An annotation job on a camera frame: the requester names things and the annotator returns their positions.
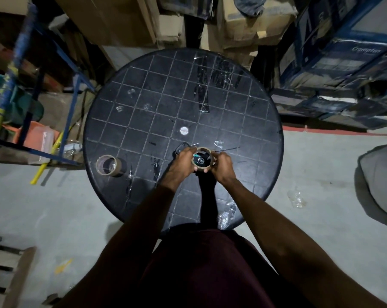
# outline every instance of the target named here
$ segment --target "person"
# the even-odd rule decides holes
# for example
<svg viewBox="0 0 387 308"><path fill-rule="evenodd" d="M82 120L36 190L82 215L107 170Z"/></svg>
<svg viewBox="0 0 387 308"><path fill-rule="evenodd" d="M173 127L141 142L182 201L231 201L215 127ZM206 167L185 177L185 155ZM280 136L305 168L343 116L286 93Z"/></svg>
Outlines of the person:
<svg viewBox="0 0 387 308"><path fill-rule="evenodd" d="M196 170L195 152L187 147L176 156L93 268L54 307L387 307L248 191L225 152L212 152L216 163L204 175L229 192L274 270L233 230L180 230L152 252L178 186Z"/></svg>

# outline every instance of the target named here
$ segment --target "round black table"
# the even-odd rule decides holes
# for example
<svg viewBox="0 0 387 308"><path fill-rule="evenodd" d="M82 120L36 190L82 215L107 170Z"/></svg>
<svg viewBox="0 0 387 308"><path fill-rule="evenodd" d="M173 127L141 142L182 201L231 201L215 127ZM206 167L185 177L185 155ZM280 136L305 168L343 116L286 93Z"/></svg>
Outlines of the round black table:
<svg viewBox="0 0 387 308"><path fill-rule="evenodd" d="M282 165L282 125L261 83L221 55L180 48L131 61L101 88L84 130L89 180L108 210L124 221L155 187L183 142L228 150L237 178L262 199ZM122 176L98 174L95 162L105 154L121 160ZM197 176L190 175L175 194L163 233L200 222L200 192ZM219 227L241 224L242 215L219 183L215 194Z"/></svg>

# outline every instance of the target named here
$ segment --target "gray floor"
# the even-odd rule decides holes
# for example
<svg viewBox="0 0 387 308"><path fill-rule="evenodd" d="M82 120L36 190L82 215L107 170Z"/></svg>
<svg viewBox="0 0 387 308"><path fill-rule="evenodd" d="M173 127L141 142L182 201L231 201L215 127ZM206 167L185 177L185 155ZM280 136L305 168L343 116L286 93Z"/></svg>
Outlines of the gray floor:
<svg viewBox="0 0 387 308"><path fill-rule="evenodd" d="M368 200L358 157L387 144L385 136L285 132L285 154L268 202L308 233L367 290L387 302L387 216ZM85 171L56 169L44 186L37 167L0 164L0 235L4 245L37 246L20 307L65 294L96 261L120 222L95 195ZM301 191L306 207L287 193ZM237 232L257 245L246 224ZM60 274L55 269L71 260Z"/></svg>

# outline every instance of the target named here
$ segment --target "yellow handle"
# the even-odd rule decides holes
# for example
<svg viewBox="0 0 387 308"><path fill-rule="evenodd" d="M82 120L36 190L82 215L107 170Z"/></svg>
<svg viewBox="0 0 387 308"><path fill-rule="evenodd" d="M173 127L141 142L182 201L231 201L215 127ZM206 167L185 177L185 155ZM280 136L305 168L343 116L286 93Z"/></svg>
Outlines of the yellow handle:
<svg viewBox="0 0 387 308"><path fill-rule="evenodd" d="M59 147L60 144L61 144L61 140L63 139L63 135L64 135L64 132L61 132L61 133L59 134L57 140L55 141L54 145L52 146L51 154L54 154L54 153L57 151L58 147ZM37 181L40 179L42 173L43 173L44 170L47 168L48 163L49 163L49 162L47 162L47 163L42 163L42 164L40 165L40 168L38 169L37 174L34 176L34 178L32 179L32 181L30 181L30 184L31 184L31 185L36 185L36 184L37 184Z"/></svg>

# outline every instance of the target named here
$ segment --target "white round sticker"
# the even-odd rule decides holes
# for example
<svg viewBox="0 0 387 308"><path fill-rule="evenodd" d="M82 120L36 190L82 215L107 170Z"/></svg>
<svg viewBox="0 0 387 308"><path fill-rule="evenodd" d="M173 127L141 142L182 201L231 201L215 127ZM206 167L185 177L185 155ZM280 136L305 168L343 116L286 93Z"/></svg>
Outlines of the white round sticker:
<svg viewBox="0 0 387 308"><path fill-rule="evenodd" d="M181 129L179 130L179 132L182 134L182 135L187 135L189 133L189 129L186 127L186 126L183 126L181 127Z"/></svg>

